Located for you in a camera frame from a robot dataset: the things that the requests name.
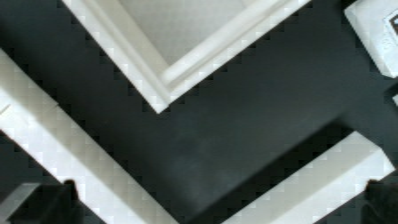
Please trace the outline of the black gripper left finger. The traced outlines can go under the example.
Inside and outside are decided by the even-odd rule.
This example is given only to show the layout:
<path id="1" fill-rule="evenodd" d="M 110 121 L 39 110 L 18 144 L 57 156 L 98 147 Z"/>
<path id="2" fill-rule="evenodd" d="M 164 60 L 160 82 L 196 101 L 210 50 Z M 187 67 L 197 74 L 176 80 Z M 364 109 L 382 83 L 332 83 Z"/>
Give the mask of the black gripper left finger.
<path id="1" fill-rule="evenodd" d="M 0 202 L 0 224 L 80 224 L 75 182 L 23 183 Z"/>

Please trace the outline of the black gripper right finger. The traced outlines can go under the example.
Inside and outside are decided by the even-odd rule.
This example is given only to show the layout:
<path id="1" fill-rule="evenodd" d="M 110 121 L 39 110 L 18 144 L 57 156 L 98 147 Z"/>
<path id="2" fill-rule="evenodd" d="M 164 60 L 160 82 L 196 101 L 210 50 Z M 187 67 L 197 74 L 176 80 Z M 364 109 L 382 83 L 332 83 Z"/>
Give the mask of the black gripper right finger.
<path id="1" fill-rule="evenodd" d="M 398 184 L 370 180 L 364 199 L 361 224 L 398 224 Z"/>

